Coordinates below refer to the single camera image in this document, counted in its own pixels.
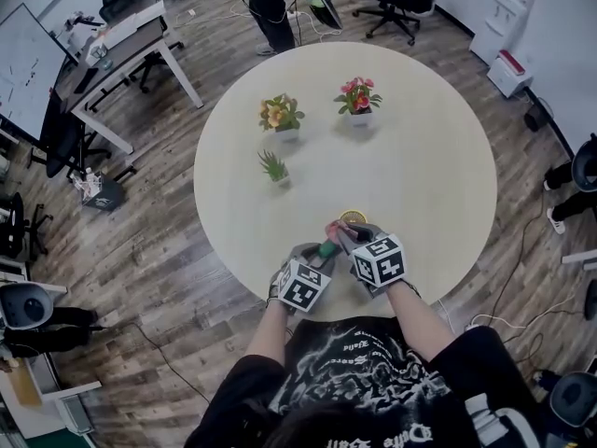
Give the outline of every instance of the pink flower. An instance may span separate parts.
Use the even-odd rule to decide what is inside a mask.
[[[355,86],[354,80],[347,81],[344,86],[340,86],[340,91],[342,91],[343,93],[350,93],[352,90],[354,90],[354,86]]]
[[[369,99],[361,91],[360,93],[358,93],[356,100],[354,100],[354,109],[359,110],[359,109],[365,109],[368,107],[369,107]]]

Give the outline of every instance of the hair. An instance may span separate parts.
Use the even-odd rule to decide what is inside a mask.
[[[338,432],[356,422],[357,409],[347,402],[308,405],[291,412],[266,440],[263,448],[304,448],[313,433]]]

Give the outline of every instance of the black pants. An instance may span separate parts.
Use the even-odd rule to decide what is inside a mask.
[[[249,0],[249,8],[261,32],[277,53],[295,47],[284,0]]]
[[[556,169],[548,171],[545,180],[551,189],[558,189],[562,184],[571,182],[572,163],[567,162]],[[563,221],[594,206],[597,206],[597,192],[577,192],[563,203],[555,206],[551,216],[553,220]]]
[[[70,307],[55,307],[42,327],[73,325],[53,331],[11,330],[4,332],[4,343],[13,357],[34,357],[47,352],[67,352],[90,339],[93,312]]]

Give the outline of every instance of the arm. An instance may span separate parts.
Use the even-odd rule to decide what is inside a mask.
[[[284,303],[276,299],[270,300],[245,355],[261,355],[284,366],[287,322],[288,311]]]
[[[431,361],[456,338],[450,327],[404,282],[387,290],[404,340],[418,354]]]

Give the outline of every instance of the small yellow object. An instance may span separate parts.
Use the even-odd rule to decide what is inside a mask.
[[[361,211],[357,211],[356,209],[349,209],[348,211],[344,211],[340,217],[340,220],[348,223],[353,224],[364,224],[367,222],[367,218]]]

